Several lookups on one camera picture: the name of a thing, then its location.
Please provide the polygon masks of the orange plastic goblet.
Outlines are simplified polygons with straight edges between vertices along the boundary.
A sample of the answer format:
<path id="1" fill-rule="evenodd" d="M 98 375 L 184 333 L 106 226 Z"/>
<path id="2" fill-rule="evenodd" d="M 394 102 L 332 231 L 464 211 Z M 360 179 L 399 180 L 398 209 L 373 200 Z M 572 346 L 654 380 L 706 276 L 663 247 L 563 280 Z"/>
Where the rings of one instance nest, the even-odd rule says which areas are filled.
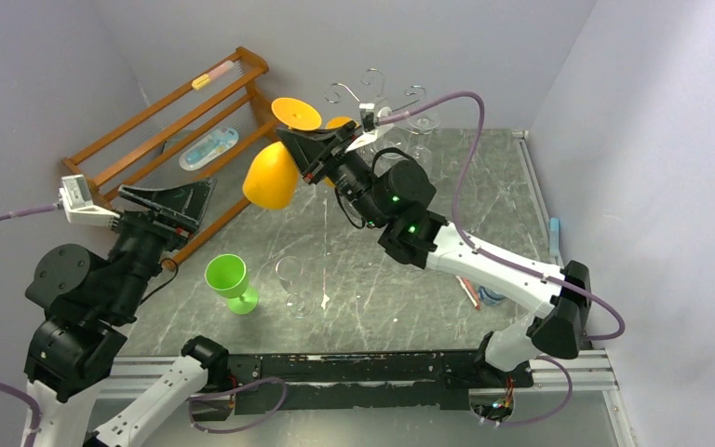
<path id="1" fill-rule="evenodd" d="M 337 117 L 334 117 L 333 119 L 331 119 L 331 120 L 326 124 L 325 129 L 326 129 L 326 130 L 335 130 L 335 129 L 340 128 L 340 127 L 343 126 L 344 124 L 348 124 L 348 123 L 352 123 L 352 124 L 355 124 L 355 125 L 358 124 L 357 121 L 353 120 L 353 119 L 350 118 L 349 116 L 337 116 Z M 332 188 L 334 191 L 336 191 L 335 185 L 334 185 L 333 181 L 332 181 L 329 177 L 325 177 L 325 178 L 324 178 L 324 182 L 325 182 L 325 184 L 326 184 L 327 186 L 329 186 L 329 187 Z"/>
<path id="2" fill-rule="evenodd" d="M 287 128 L 316 130 L 321 125 L 319 112 L 307 102 L 282 97 L 271 102 L 271 111 Z M 292 201 L 299 171 L 286 146 L 273 142 L 253 158 L 242 184 L 244 197 L 267 210 L 281 210 Z"/>

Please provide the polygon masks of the small clear wine glass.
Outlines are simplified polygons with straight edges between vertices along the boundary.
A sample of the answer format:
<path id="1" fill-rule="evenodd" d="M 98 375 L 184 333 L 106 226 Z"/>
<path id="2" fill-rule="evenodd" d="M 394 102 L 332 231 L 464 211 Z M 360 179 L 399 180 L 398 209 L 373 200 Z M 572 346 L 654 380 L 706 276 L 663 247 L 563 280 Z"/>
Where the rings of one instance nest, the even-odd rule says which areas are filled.
<path id="1" fill-rule="evenodd" d="M 275 267 L 277 278 L 288 294 L 285 307 L 293 318 L 307 318 L 313 313 L 314 300 L 305 288 L 304 264 L 295 256 L 281 258 Z"/>

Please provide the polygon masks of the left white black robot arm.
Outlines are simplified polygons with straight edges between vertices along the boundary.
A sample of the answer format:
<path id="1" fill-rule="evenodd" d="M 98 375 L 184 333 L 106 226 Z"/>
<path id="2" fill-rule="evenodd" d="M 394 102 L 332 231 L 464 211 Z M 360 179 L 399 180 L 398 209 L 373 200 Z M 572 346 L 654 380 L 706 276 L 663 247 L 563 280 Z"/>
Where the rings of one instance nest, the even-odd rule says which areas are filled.
<path id="1" fill-rule="evenodd" d="M 198 232 L 215 180 L 158 189 L 120 186 L 133 210 L 99 206 L 82 174 L 65 176 L 61 208 L 72 224 L 103 226 L 117 235 L 106 256 L 78 244 L 50 250 L 37 264 L 25 295 L 44 311 L 29 343 L 24 371 L 31 412 L 27 446 L 138 446 L 188 398 L 224 392 L 236 379 L 225 347 L 204 336 L 185 343 L 163 375 L 109 422 L 88 421 L 148 283 L 168 252 Z"/>

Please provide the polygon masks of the orange plastic goblet front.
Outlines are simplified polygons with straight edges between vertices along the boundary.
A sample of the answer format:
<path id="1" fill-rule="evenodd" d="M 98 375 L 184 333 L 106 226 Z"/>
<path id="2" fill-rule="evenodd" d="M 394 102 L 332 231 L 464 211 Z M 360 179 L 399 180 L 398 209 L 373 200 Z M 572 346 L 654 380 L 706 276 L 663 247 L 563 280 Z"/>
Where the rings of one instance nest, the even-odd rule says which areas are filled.
<path id="1" fill-rule="evenodd" d="M 350 118 L 349 116 L 337 116 L 337 117 L 334 117 L 333 119 L 331 119 L 331 120 L 326 124 L 325 129 L 326 129 L 326 130 L 335 130 L 335 129 L 340 128 L 340 127 L 343 126 L 344 124 L 348 124 L 348 123 L 352 123 L 352 124 L 355 124 L 355 125 L 358 124 L 357 121 L 353 120 L 353 119 Z M 333 181 L 332 181 L 329 177 L 325 177 L 325 178 L 324 178 L 324 182 L 325 182 L 325 184 L 326 184 L 327 186 L 329 186 L 329 187 L 332 188 L 334 191 L 336 191 L 335 185 L 334 185 Z"/>

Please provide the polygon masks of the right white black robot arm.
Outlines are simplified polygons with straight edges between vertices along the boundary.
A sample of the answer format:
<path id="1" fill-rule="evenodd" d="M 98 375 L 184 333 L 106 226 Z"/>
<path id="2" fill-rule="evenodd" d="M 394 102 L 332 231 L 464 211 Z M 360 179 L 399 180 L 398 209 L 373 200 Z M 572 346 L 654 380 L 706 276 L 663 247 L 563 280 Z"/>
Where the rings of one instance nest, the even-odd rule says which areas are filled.
<path id="1" fill-rule="evenodd" d="M 354 123 L 279 128 L 276 135 L 306 183 L 332 181 L 337 197 L 353 207 L 363 225 L 381 230 L 378 242 L 393 260 L 468 279 L 528 311 L 521 323 L 485 335 L 474 362 L 482 384 L 499 385 L 539 355 L 578 357 L 590 309 L 586 266 L 541 264 L 468 234 L 454 219 L 430 210 L 436 188 L 410 156 L 377 175 L 350 147 L 360 136 Z"/>

